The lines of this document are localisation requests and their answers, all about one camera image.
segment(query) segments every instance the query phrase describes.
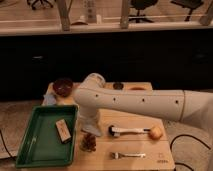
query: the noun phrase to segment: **brown bowl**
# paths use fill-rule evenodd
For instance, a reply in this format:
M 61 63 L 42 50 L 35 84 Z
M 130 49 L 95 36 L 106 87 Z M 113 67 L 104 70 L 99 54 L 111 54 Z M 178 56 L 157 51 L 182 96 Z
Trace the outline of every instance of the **brown bowl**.
M 62 97 L 67 97 L 72 92 L 73 82 L 70 78 L 59 78 L 53 83 L 53 90 Z

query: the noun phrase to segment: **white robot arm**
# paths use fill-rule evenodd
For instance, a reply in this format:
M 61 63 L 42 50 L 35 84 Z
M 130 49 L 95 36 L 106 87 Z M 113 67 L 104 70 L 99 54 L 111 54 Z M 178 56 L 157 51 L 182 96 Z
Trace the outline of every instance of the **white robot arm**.
M 179 121 L 213 134 L 213 93 L 184 90 L 110 90 L 105 79 L 90 74 L 74 91 L 82 129 L 101 136 L 99 110 L 113 109 Z

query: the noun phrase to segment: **chair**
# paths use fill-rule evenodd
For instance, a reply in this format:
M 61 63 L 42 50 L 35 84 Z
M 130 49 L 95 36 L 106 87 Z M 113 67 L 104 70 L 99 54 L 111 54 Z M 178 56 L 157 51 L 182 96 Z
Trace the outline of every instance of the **chair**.
M 30 1 L 31 1 L 31 0 L 27 0 L 27 4 L 31 6 L 32 10 L 36 10 L 35 4 L 36 4 L 37 2 L 39 2 L 39 1 L 41 2 L 41 4 L 42 4 L 43 6 L 44 6 L 44 2 L 45 2 L 45 3 L 48 4 L 51 8 L 53 8 L 53 5 L 52 5 L 48 0 L 35 0 L 35 1 L 33 1 L 33 3 L 31 3 Z
M 172 0 L 171 3 L 190 9 L 184 21 L 189 21 L 193 11 L 203 4 L 201 0 Z
M 146 18 L 145 14 L 141 15 L 140 11 L 145 10 L 147 7 L 155 5 L 157 2 L 158 2 L 158 0 L 131 0 L 131 8 L 136 9 L 137 14 L 136 15 L 129 15 L 129 17 L 130 17 L 129 21 L 135 20 L 136 23 L 140 23 L 140 21 L 153 23 L 152 20 Z

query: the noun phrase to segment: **black cable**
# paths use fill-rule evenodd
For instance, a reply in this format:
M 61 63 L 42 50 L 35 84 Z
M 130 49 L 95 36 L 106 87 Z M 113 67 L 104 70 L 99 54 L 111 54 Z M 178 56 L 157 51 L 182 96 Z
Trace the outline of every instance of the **black cable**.
M 5 150 L 7 151 L 8 155 L 10 156 L 10 158 L 12 158 L 12 159 L 15 161 L 15 157 L 13 157 L 13 156 L 11 155 L 11 153 L 9 152 L 9 150 L 7 149 L 7 146 L 6 146 L 6 144 L 5 144 L 4 137 L 3 137 L 3 134 L 2 134 L 1 129 L 0 129 L 0 135 L 1 135 L 1 139 L 2 139 L 2 142 L 3 142 L 3 145 L 4 145 Z
M 177 138 L 179 138 L 179 137 L 184 137 L 184 136 L 185 136 L 185 137 L 194 138 L 195 140 L 199 141 L 201 144 L 203 144 L 203 145 L 204 145 L 206 148 L 208 148 L 209 150 L 211 149 L 211 147 L 209 147 L 205 142 L 203 142 L 202 140 L 198 139 L 197 137 L 195 137 L 195 136 L 193 136 L 193 135 L 189 135 L 189 134 L 180 134 L 180 135 L 176 136 L 176 137 L 172 140 L 172 142 L 171 142 L 171 144 L 170 144 L 170 149 L 171 149 L 171 151 L 172 151 L 172 146 L 173 146 L 175 140 L 176 140 Z
M 177 138 L 179 138 L 179 137 L 191 137 L 191 138 L 194 138 L 195 140 L 199 141 L 201 144 L 203 144 L 203 145 L 204 145 L 206 148 L 208 148 L 209 150 L 211 149 L 211 147 L 209 147 L 205 142 L 203 142 L 202 140 L 200 140 L 199 138 L 197 138 L 197 137 L 195 137 L 195 136 L 193 136 L 193 135 L 189 135 L 189 134 L 180 134 L 180 135 L 176 136 L 176 137 L 171 141 L 171 144 L 170 144 L 170 149 L 171 149 L 171 151 L 172 151 L 172 147 L 173 147 L 173 144 L 174 144 L 175 140 L 176 140 Z M 182 165 L 182 166 L 185 166 L 186 168 L 188 168 L 189 170 L 194 171 L 194 169 L 193 169 L 191 166 L 189 166 L 189 165 L 187 165 L 187 164 L 185 164 L 185 163 L 175 162 L 175 165 Z
M 185 167 L 188 168 L 189 170 L 194 171 L 194 169 L 193 169 L 191 166 L 189 166 L 189 165 L 187 165 L 187 164 L 185 164 L 185 163 L 175 162 L 175 165 L 185 166 Z

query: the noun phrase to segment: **green tray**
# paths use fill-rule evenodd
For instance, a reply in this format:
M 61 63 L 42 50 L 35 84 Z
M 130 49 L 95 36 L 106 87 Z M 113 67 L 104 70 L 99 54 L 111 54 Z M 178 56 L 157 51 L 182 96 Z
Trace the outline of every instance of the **green tray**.
M 72 163 L 77 106 L 38 106 L 33 109 L 19 147 L 16 167 L 66 166 Z M 72 139 L 62 144 L 56 121 L 65 119 Z

